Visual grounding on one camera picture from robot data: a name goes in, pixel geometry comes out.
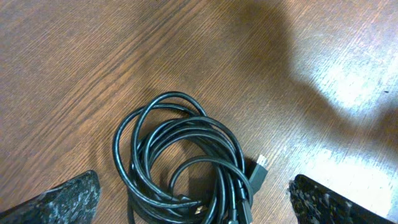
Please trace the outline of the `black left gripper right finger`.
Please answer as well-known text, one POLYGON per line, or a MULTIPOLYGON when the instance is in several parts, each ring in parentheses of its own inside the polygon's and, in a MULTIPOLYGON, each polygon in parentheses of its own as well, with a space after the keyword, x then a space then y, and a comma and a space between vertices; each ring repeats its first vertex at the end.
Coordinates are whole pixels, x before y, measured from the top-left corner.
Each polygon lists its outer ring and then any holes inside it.
POLYGON ((289 194, 299 224, 394 224, 302 174, 289 182, 289 194))

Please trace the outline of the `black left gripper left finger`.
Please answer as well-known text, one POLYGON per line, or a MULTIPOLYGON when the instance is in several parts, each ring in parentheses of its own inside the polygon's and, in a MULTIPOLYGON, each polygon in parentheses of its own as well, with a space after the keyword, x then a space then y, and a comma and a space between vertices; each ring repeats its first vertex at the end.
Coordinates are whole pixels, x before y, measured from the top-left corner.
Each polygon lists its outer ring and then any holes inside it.
POLYGON ((88 170, 1 212, 1 223, 91 223, 100 196, 98 175, 88 170))

